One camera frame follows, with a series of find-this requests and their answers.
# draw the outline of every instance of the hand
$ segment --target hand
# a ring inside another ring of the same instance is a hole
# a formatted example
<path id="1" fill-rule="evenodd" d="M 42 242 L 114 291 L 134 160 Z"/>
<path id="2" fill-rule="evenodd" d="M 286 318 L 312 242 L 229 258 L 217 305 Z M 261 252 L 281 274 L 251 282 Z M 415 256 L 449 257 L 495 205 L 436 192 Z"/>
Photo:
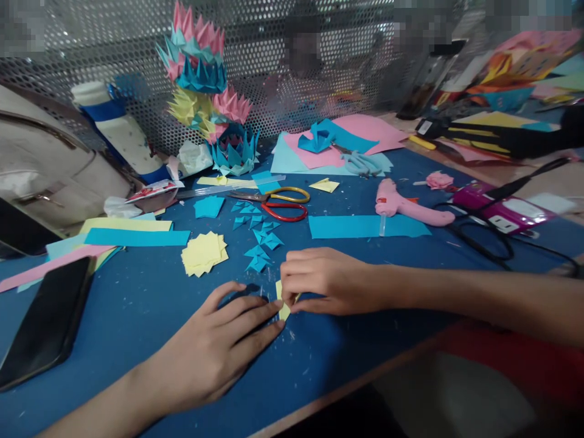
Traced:
<path id="1" fill-rule="evenodd" d="M 331 248 L 290 251 L 280 267 L 282 299 L 292 313 L 352 315 L 393 307 L 389 266 L 369 265 Z M 323 298 L 296 302 L 298 294 Z"/>
<path id="2" fill-rule="evenodd" d="M 282 331 L 284 321 L 277 321 L 249 334 L 274 316 L 282 301 L 266 304 L 258 296 L 245 296 L 217 310 L 225 296 L 245 288 L 236 282 L 219 286 L 184 326 L 139 366 L 143 382 L 153 387 L 159 416 L 218 400 Z"/>

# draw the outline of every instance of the water bottle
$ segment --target water bottle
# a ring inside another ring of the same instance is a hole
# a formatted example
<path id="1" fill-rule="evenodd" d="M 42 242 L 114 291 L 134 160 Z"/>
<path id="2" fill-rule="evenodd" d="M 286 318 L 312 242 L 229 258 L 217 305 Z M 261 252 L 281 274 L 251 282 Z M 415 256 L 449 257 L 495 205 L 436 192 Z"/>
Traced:
<path id="1" fill-rule="evenodd" d="M 167 179 L 166 167 L 152 153 L 144 132 L 114 92 L 104 82 L 86 82 L 71 88 L 74 103 L 93 119 L 97 129 L 147 184 Z"/>

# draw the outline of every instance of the red scissors handle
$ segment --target red scissors handle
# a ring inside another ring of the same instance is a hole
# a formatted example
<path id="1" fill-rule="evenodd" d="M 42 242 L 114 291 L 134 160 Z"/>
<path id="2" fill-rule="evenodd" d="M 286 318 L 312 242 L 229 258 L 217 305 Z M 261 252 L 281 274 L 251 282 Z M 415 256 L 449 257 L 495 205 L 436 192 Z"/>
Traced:
<path id="1" fill-rule="evenodd" d="M 278 219 L 281 220 L 282 222 L 298 222 L 301 221 L 302 219 L 304 219 L 307 215 L 308 215 L 308 210 L 306 210 L 306 207 L 300 204 L 285 204 L 285 203 L 265 203 L 262 204 L 262 208 L 264 210 L 266 210 L 266 212 Z M 278 213 L 276 213 L 275 211 L 273 211 L 272 209 L 277 209 L 277 208 L 292 208 L 292 209 L 296 209 L 296 210 L 302 210 L 302 214 L 300 216 L 296 216 L 296 217 L 284 217 L 284 216 L 280 216 Z"/>

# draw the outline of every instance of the smartphone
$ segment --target smartphone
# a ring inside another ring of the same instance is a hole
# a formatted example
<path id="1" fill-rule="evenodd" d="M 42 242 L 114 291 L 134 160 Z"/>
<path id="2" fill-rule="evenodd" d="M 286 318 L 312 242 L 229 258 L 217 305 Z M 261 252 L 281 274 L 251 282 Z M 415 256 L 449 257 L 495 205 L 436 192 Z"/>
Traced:
<path id="1" fill-rule="evenodd" d="M 94 259 L 49 271 L 0 365 L 0 392 L 67 360 L 91 286 Z"/>

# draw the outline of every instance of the blue scissors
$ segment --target blue scissors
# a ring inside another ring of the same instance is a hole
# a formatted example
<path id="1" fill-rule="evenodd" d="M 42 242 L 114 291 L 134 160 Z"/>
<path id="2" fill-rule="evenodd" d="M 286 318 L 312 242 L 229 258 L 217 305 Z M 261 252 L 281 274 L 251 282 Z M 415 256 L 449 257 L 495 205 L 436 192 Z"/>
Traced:
<path id="1" fill-rule="evenodd" d="M 345 149 L 336 143 L 331 143 L 330 145 L 341 153 L 341 158 L 345 160 L 345 169 L 350 173 L 369 178 L 369 175 L 377 176 L 382 172 L 382 169 L 370 157 L 357 151 Z"/>

